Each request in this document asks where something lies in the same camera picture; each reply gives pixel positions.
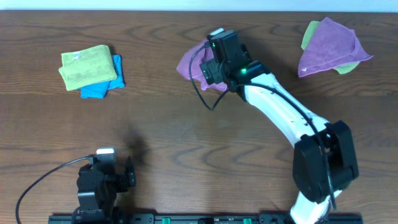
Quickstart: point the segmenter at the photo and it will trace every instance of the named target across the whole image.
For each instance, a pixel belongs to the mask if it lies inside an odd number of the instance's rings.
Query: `white background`
[[[0,9],[398,12],[398,0],[0,0]]]

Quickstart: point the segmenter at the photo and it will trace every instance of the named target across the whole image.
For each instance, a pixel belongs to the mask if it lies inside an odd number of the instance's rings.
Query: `yellow-green cloth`
[[[61,57],[62,67],[58,71],[68,91],[118,77],[113,67],[111,52],[106,45],[63,53]]]
[[[305,50],[310,43],[310,40],[312,36],[314,35],[315,31],[317,30],[319,26],[318,21],[311,21],[310,24],[307,27],[307,30],[304,33],[303,41],[301,43],[301,48]],[[334,68],[340,75],[341,74],[346,74],[350,71],[352,71],[357,65],[359,65],[359,62],[355,63],[349,63],[347,65],[342,65],[339,67]]]

